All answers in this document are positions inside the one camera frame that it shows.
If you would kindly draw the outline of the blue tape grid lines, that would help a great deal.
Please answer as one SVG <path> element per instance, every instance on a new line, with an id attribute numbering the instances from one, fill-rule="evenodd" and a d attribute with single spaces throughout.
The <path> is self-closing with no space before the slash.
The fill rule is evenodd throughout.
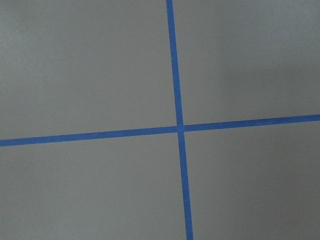
<path id="1" fill-rule="evenodd" d="M 121 129 L 121 130 L 100 131 L 100 132 L 2 139 L 0 141 L 0 145 L 1 147 L 13 147 L 13 146 L 24 146 L 24 145 L 27 146 L 27 145 L 49 144 L 49 143 L 76 142 L 76 141 L 86 141 L 86 140 L 125 138 L 125 137 L 134 137 L 134 136 L 162 135 L 162 134 L 175 133 L 177 135 L 178 152 L 179 152 L 179 166 L 180 166 L 180 175 L 181 175 L 185 233 L 186 233 L 186 239 L 192 240 L 194 239 L 194 230 L 193 230 L 193 222 L 192 222 L 192 208 L 191 208 L 191 198 L 190 198 L 185 133 L 318 122 L 320 120 L 320 116 L 318 114 L 312 114 L 312 115 L 286 116 L 286 117 L 275 117 L 275 118 L 248 119 L 248 120 L 185 125 L 184 116 L 183 116 L 183 104 L 182 104 L 183 101 L 182 101 L 182 95 L 181 95 L 174 4 L 173 4 L 173 1 L 168 0 L 166 1 L 165 5 L 166 5 L 166 15 L 167 15 L 167 24 L 168 24 L 170 61 L 171 61 L 175 118 L 176 118 L 176 124 L 174 126 Z"/>

